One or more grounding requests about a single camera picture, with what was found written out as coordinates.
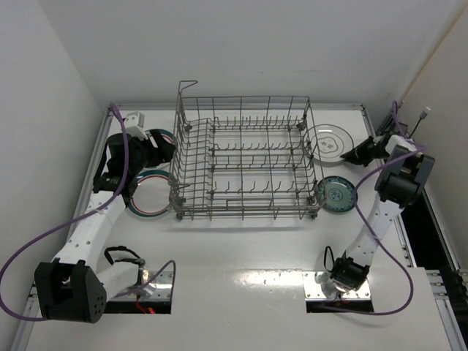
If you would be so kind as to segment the white plate with grey pattern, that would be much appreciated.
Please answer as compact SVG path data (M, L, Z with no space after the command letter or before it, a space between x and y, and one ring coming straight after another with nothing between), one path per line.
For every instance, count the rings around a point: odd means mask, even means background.
M323 167L335 167L344 162L342 157L354 149L351 135L334 124L319 124L308 131L312 159Z

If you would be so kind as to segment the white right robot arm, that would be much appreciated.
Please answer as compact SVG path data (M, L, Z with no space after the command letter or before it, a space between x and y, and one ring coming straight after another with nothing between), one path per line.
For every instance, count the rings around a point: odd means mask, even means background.
M387 162L369 174L379 174L373 207L367 217L361 217L361 231L336 259L330 272L330 280L343 292L357 290L365 282L377 247L390 225L422 195L435 164L434 157L424 154L422 145L401 135L391 135L386 142L377 143L371 138L351 154L362 162L364 156L377 148L384 151Z

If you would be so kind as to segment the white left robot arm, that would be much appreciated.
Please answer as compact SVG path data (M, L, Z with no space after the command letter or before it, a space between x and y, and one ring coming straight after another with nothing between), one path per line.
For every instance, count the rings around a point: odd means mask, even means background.
M143 170L168 163L175 149L158 129L140 137L124 132L107 139L88 211L53 260L40 263L34 272L44 319L96 323L109 300L140 295L152 283L138 254L125 246L104 245L131 203Z

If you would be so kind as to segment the teal blue patterned plate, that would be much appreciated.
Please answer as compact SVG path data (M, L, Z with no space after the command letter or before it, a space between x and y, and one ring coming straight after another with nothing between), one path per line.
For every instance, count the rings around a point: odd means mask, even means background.
M355 186L346 178L332 175L318 183L322 208L333 214L344 214L355 207Z

